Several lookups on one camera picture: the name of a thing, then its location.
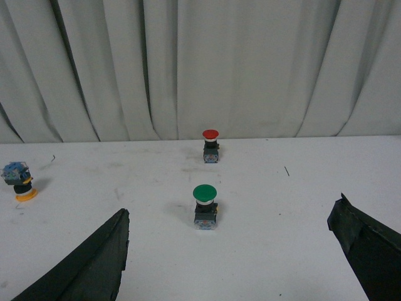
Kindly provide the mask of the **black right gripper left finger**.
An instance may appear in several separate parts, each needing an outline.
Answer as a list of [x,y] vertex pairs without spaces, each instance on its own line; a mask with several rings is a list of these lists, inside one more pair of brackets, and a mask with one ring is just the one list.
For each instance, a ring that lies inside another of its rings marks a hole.
[[15,300],[116,300],[129,245],[129,211],[120,209]]

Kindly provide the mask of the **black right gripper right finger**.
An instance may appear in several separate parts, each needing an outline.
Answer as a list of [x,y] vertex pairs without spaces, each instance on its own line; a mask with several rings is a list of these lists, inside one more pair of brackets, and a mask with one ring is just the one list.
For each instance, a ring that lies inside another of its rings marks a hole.
[[344,194],[327,219],[369,300],[400,300],[400,233],[354,207]]

